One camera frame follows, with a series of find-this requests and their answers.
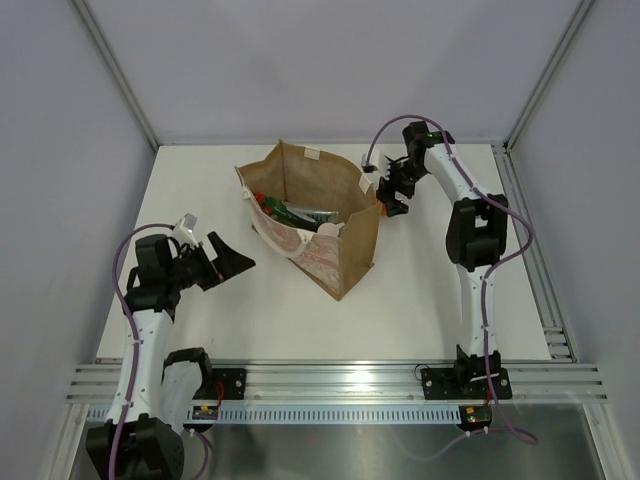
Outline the aluminium rail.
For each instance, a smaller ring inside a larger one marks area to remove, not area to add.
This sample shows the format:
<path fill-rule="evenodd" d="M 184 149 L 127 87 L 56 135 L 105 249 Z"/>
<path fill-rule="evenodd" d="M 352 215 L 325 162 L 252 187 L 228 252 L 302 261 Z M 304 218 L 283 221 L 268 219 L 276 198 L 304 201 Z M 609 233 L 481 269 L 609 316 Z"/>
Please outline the aluminium rail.
<path fill-rule="evenodd" d="M 250 363 L 241 380 L 245 400 L 263 403 L 407 403 L 424 399 L 420 368 L 403 363 Z M 514 403 L 606 403 L 596 366 L 579 363 L 506 365 Z M 117 363 L 76 367 L 65 401 L 109 404 L 120 375 Z"/>
<path fill-rule="evenodd" d="M 502 144 L 493 143 L 491 150 L 511 209 L 533 225 L 524 191 L 507 149 Z M 578 363 L 574 341 L 567 330 L 537 239 L 523 254 L 523 262 L 552 362 Z"/>

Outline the brown canvas tote bag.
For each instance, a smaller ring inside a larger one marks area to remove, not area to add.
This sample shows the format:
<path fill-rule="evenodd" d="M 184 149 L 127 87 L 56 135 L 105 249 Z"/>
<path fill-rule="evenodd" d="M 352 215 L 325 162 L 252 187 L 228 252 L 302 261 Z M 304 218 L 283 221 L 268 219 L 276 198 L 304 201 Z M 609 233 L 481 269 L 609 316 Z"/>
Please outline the brown canvas tote bag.
<path fill-rule="evenodd" d="M 353 162 L 280 141 L 263 160 L 236 173 L 256 233 L 334 299 L 343 298 L 373 267 L 381 204 Z M 338 228 L 323 233 L 283 224 L 264 211 L 270 197 L 337 212 Z"/>

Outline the aluminium frame post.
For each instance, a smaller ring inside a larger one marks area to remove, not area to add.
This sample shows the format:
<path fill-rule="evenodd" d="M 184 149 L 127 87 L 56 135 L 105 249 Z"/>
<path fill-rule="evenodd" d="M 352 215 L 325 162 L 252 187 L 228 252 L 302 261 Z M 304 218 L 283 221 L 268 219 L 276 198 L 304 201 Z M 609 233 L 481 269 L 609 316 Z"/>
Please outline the aluminium frame post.
<path fill-rule="evenodd" d="M 156 153 L 161 146 L 161 142 L 137 99 L 130 82 L 126 78 L 125 72 L 118 61 L 115 52 L 100 25 L 98 17 L 92 9 L 90 2 L 85 0 L 70 0 L 69 4 L 76 13 L 83 29 L 96 50 L 98 57 L 104 65 L 106 72 L 116 88 L 121 100 L 131 114 L 141 135 Z"/>
<path fill-rule="evenodd" d="M 514 149 L 521 135 L 532 120 L 546 92 L 551 87 L 554 77 L 563 65 L 563 62 L 596 4 L 596 0 L 580 0 L 577 3 L 540 75 L 536 79 L 533 89 L 520 110 L 514 125 L 509 130 L 503 142 L 503 148 L 507 153 L 510 153 Z"/>

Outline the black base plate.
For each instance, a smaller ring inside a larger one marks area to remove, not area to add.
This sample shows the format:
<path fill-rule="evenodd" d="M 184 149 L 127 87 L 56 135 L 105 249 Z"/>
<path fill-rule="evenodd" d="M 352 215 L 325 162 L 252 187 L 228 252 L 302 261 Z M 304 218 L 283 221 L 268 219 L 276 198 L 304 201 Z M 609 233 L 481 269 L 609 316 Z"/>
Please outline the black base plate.
<path fill-rule="evenodd" d="M 494 393 L 491 393 L 486 376 L 471 380 L 458 380 L 452 367 L 426 367 L 420 371 L 423 395 L 426 400 L 510 400 L 513 391 L 508 371 L 501 368 L 491 373 Z"/>
<path fill-rule="evenodd" d="M 247 370 L 245 368 L 213 368 L 203 394 L 206 400 L 240 401 L 245 398 Z"/>

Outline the green dish soap bottle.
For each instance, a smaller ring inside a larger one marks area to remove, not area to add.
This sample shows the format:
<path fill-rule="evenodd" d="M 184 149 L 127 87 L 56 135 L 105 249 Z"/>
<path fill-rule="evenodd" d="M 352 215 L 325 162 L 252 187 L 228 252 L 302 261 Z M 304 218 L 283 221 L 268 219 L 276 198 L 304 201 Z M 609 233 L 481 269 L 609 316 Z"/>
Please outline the green dish soap bottle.
<path fill-rule="evenodd" d="M 278 198 L 264 195 L 261 192 L 255 192 L 254 198 L 265 215 L 281 224 L 312 232 L 316 232 L 319 227 L 319 224 L 314 219 L 307 219 L 294 214 Z"/>

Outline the right aluminium frame post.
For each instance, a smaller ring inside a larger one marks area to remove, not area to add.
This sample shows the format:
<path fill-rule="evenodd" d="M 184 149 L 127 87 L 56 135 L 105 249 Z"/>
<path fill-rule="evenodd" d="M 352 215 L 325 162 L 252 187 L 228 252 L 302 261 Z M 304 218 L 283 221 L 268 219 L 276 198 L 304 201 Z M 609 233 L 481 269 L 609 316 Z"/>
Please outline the right aluminium frame post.
<path fill-rule="evenodd" d="M 596 4 L 596 0 L 580 0 L 577 3 L 540 75 L 536 79 L 533 89 L 520 110 L 514 125 L 509 130 L 503 142 L 503 148 L 507 153 L 510 153 L 514 149 L 521 135 L 532 120 L 546 92 L 551 87 L 554 77 L 563 65 L 563 62 Z"/>

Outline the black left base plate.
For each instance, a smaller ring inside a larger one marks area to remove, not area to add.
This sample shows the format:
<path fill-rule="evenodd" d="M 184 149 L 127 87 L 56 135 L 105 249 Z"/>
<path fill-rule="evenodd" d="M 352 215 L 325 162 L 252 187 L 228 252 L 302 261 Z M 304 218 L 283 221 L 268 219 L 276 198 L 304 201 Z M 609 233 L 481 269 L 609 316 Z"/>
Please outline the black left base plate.
<path fill-rule="evenodd" d="M 213 368 L 203 394 L 206 400 L 240 401 L 245 398 L 247 370 L 245 368 Z"/>

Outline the aluminium front rail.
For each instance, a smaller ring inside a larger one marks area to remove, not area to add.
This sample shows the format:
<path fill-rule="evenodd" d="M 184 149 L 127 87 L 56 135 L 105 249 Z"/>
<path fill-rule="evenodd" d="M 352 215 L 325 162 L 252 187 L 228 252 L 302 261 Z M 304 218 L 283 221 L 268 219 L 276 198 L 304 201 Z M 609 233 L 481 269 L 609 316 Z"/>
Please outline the aluminium front rail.
<path fill-rule="evenodd" d="M 424 399 L 420 368 L 403 363 L 250 363 L 241 380 L 245 400 L 263 403 L 407 403 Z M 579 363 L 506 365 L 514 403 L 606 403 L 596 366 Z M 120 375 L 117 363 L 76 367 L 65 401 L 109 404 Z"/>

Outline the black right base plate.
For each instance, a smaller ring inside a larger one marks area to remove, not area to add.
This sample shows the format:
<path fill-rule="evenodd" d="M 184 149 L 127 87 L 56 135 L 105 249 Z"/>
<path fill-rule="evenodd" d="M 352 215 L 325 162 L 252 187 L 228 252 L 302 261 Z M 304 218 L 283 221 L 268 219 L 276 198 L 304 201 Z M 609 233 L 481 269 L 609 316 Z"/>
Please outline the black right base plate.
<path fill-rule="evenodd" d="M 508 371 L 501 368 L 491 373 L 494 393 L 491 393 L 486 376 L 471 380 L 458 380 L 452 367 L 426 367 L 420 371 L 423 395 L 426 400 L 510 400 L 513 391 Z"/>

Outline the left aluminium frame post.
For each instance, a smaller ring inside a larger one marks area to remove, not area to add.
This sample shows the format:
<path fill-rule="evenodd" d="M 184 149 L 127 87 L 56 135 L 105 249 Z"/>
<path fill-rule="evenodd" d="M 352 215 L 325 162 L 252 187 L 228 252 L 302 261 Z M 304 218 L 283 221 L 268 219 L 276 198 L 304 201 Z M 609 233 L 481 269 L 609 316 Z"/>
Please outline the left aluminium frame post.
<path fill-rule="evenodd" d="M 69 4 L 76 13 L 83 29 L 96 50 L 98 57 L 104 65 L 106 72 L 116 88 L 121 100 L 131 114 L 141 135 L 156 153 L 161 146 L 161 142 L 137 99 L 130 82 L 126 78 L 125 72 L 118 61 L 115 52 L 100 25 L 98 17 L 92 9 L 90 2 L 85 0 L 70 0 Z"/>

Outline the right side aluminium rail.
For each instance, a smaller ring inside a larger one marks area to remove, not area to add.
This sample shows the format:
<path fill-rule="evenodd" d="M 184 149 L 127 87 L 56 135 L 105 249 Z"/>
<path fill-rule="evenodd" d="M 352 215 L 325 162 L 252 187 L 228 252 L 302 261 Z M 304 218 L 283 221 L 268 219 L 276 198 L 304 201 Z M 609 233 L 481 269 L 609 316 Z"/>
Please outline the right side aluminium rail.
<path fill-rule="evenodd" d="M 491 150 L 511 209 L 533 225 L 524 191 L 507 149 L 502 144 L 493 143 Z M 574 341 L 567 330 L 537 239 L 523 254 L 523 262 L 552 362 L 578 363 Z"/>

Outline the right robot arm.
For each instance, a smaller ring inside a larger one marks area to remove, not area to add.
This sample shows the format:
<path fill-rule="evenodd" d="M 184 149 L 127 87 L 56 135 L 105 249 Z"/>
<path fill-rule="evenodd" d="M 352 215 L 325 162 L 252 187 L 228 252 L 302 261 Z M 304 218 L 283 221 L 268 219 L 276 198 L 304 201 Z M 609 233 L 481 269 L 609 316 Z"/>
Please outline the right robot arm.
<path fill-rule="evenodd" d="M 387 216 L 408 212 L 416 184 L 433 176 L 451 203 L 446 253 L 458 273 L 462 339 L 450 367 L 420 370 L 427 400 L 492 400 L 511 395 L 494 326 L 491 275 L 507 246 L 508 201 L 486 192 L 456 157 L 453 137 L 435 122 L 409 116 L 402 136 L 405 156 L 390 160 L 376 197 Z"/>

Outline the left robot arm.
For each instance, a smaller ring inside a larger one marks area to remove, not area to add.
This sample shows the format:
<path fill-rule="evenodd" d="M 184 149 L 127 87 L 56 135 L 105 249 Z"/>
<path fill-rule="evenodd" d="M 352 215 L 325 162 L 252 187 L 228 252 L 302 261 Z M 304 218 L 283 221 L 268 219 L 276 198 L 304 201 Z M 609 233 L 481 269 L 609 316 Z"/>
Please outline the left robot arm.
<path fill-rule="evenodd" d="M 208 396 L 216 378 L 206 350 L 169 352 L 183 291 L 210 290 L 254 267 L 253 259 L 207 236 L 216 257 L 184 235 L 155 233 L 136 241 L 136 265 L 115 291 L 127 319 L 122 367 L 102 425 L 90 429 L 86 450 L 103 479 L 179 479 L 182 432 L 194 398 Z"/>

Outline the beige pump bottle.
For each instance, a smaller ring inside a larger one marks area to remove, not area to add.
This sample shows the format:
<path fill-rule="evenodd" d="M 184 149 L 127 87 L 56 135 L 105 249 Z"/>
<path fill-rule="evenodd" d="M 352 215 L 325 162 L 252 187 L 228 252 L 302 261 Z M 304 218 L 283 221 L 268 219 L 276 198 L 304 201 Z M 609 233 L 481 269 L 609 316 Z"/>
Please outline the beige pump bottle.
<path fill-rule="evenodd" d="M 339 237 L 341 229 L 344 227 L 344 223 L 323 223 L 318 227 L 317 233 L 321 235 L 327 235 L 332 237 Z"/>

